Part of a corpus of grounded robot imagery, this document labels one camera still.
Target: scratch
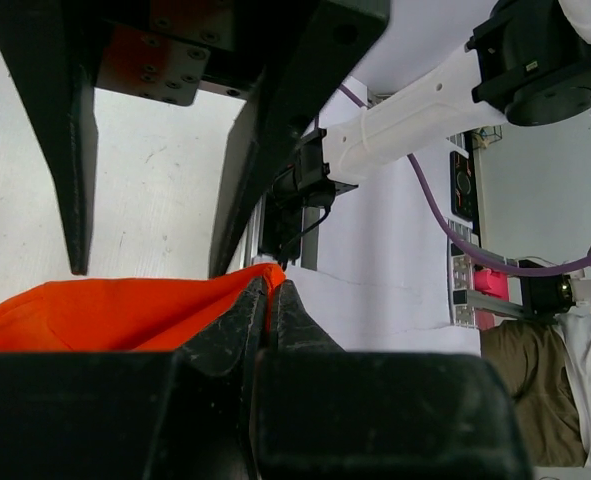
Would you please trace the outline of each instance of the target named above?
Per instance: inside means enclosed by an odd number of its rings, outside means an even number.
[[[158,153],[162,153],[164,150],[166,150],[168,148],[168,145],[164,145],[162,148],[160,148],[159,150],[157,150],[156,152],[151,152],[151,154],[146,157],[146,161],[144,163],[148,163],[148,161],[153,158],[155,155],[157,155]]]

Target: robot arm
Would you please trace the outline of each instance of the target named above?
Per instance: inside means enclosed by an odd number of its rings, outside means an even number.
[[[590,108],[591,1],[502,0],[433,71],[328,129],[324,161],[329,179],[358,185],[435,138],[506,121],[544,125]]]

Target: black cable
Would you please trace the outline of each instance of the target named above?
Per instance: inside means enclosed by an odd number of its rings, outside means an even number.
[[[290,249],[293,248],[293,245],[295,245],[297,242],[301,241],[302,238],[304,238],[306,235],[308,235],[313,230],[315,230],[317,227],[319,227],[324,222],[324,220],[326,220],[328,218],[328,216],[330,214],[331,214],[331,207],[325,207],[324,208],[324,215],[322,215],[322,217],[319,220],[317,220],[315,223],[313,223],[309,227],[305,228],[303,231],[301,231],[300,233],[295,235],[293,238],[291,238],[288,242],[286,242],[284,244],[284,246],[282,247],[282,251],[279,253],[279,256],[277,257],[277,264],[280,267],[282,267],[282,270],[286,270],[286,267],[288,265],[288,253],[289,253]]]

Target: orange object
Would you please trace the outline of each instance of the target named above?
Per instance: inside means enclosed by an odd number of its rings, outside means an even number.
[[[286,278],[274,264],[206,281],[45,283],[0,305],[0,351],[174,350],[226,312],[260,276],[270,302]]]

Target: screw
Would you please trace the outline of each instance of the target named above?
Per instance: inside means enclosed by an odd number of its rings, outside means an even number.
[[[149,47],[159,47],[159,40],[157,40],[155,37],[151,37],[150,35],[144,35],[142,37],[142,41],[148,45]]]
[[[219,35],[215,32],[211,32],[209,30],[202,31],[202,33],[200,34],[200,37],[202,37],[202,40],[204,40],[206,43],[219,42]]]
[[[160,17],[155,20],[155,25],[163,30],[168,30],[171,28],[171,21],[166,17]]]
[[[196,48],[191,48],[188,51],[188,56],[191,57],[193,60],[204,60],[206,58],[206,54],[203,50],[197,50]]]

